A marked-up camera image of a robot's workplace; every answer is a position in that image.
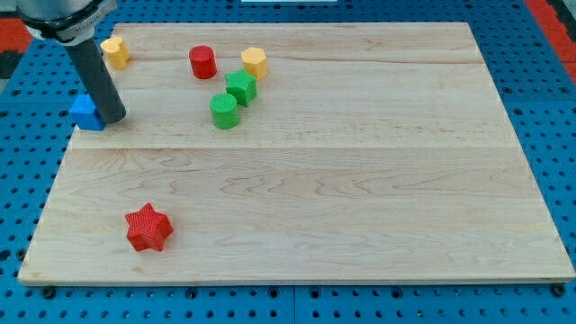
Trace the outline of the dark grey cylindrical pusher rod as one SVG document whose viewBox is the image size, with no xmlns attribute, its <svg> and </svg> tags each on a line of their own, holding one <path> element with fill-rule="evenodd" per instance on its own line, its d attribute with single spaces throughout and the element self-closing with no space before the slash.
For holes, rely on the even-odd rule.
<svg viewBox="0 0 576 324">
<path fill-rule="evenodd" d="M 127 111 L 95 40 L 66 46 L 66 52 L 101 119 L 106 123 L 121 121 Z"/>
</svg>

